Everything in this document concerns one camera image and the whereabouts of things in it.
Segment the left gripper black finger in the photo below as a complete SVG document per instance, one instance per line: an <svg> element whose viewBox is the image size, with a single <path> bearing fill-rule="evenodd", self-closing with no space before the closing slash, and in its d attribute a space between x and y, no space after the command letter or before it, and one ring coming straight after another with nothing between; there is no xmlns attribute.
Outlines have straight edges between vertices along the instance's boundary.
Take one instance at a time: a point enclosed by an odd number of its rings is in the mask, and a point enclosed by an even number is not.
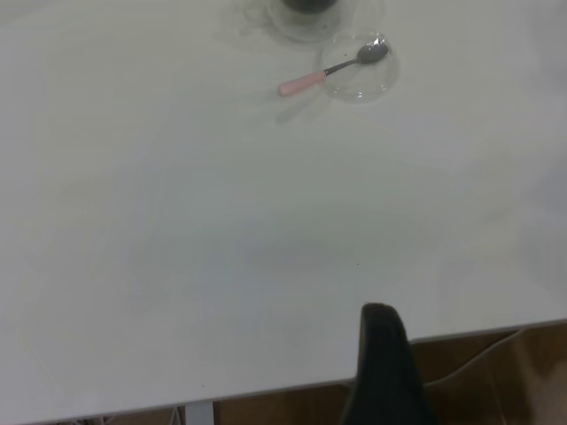
<svg viewBox="0 0 567 425"><path fill-rule="evenodd" d="M343 424L437 424L403 322L384 304L361 309L356 376Z"/></svg>

